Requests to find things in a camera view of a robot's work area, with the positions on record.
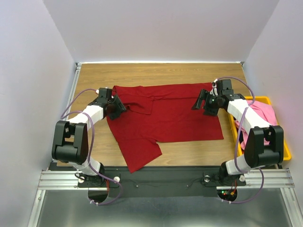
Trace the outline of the yellow plastic bin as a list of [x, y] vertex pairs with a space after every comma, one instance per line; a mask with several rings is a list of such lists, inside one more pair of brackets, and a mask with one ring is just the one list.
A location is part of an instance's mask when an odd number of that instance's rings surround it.
[[[265, 105], [271, 105], [271, 101], [267, 96], [256, 96], [255, 102], [253, 104], [253, 108], [256, 108], [256, 105], [258, 103], [263, 103]], [[229, 113], [228, 119], [229, 119], [229, 123], [231, 126], [231, 132], [232, 132], [233, 139], [236, 142], [237, 135], [238, 135], [238, 122], [235, 120], [235, 118], [233, 117], [233, 115], [231, 113]], [[239, 142], [237, 144], [237, 156], [241, 156], [242, 154], [244, 154], [244, 149], [242, 148], [242, 146]], [[290, 160], [291, 157], [292, 156], [291, 156], [290, 150], [288, 148], [287, 142], [286, 142], [286, 140], [284, 140], [284, 161]]]

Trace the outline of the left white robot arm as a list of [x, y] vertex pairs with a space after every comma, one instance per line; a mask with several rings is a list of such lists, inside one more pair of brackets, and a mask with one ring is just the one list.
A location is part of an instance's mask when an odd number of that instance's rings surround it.
[[118, 95], [100, 95], [83, 111], [67, 121], [58, 121], [55, 125], [52, 158], [71, 164], [82, 172], [78, 179], [101, 186], [111, 179], [105, 177], [104, 166], [91, 157], [95, 137], [94, 124], [105, 117], [114, 120], [126, 108]]

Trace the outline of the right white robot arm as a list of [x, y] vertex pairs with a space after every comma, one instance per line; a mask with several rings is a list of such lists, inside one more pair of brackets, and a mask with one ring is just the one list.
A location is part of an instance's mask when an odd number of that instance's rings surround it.
[[239, 130], [248, 134], [244, 154], [223, 162], [219, 168], [218, 180], [229, 184], [235, 177], [252, 169], [280, 164], [284, 160], [284, 131], [279, 125], [272, 125], [262, 119], [241, 94], [226, 93], [214, 95], [201, 90], [192, 110], [204, 109], [204, 114], [216, 116], [220, 108], [239, 122]]

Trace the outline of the pink t shirt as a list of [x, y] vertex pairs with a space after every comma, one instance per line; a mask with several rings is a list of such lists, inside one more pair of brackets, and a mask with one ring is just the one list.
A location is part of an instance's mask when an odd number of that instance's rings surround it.
[[[259, 101], [255, 101], [250, 107], [258, 114], [258, 116], [260, 116], [263, 120], [267, 121], [270, 125], [273, 126], [278, 125], [275, 116], [275, 111], [271, 105]], [[243, 128], [243, 125], [244, 124], [242, 124], [240, 138], [239, 138], [239, 143], [242, 151], [245, 150], [247, 139], [248, 139], [248, 133]]]

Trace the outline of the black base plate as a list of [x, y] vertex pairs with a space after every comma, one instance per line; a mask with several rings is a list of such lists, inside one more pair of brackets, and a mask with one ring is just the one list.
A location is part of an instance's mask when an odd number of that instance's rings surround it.
[[103, 174], [110, 179], [118, 177], [122, 187], [98, 175], [76, 173], [78, 187], [88, 188], [91, 197], [216, 197], [218, 187], [228, 190], [246, 184], [237, 175], [221, 178], [219, 166], [143, 167], [134, 173], [130, 173], [127, 167], [107, 166], [103, 170]]

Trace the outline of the red t shirt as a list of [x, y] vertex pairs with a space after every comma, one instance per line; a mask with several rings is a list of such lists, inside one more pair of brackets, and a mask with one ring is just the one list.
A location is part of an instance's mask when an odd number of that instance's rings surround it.
[[107, 123], [130, 173], [162, 155], [158, 142], [223, 139], [218, 117], [192, 110], [202, 89], [212, 84], [113, 87], [126, 112]]

